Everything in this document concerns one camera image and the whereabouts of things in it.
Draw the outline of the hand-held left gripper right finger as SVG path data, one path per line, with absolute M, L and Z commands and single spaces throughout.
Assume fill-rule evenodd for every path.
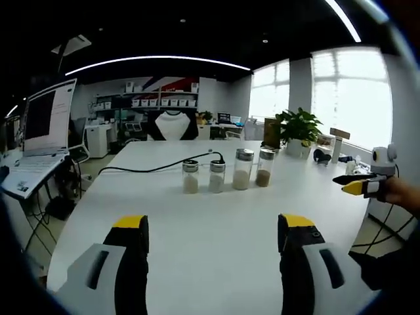
M 278 216 L 282 314 L 362 314 L 377 297 L 360 265 L 302 216 Z

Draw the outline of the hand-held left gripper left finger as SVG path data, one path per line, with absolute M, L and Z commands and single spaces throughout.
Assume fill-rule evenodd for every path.
M 69 266 L 56 298 L 71 314 L 147 314 L 149 248 L 148 217 L 121 217 Z

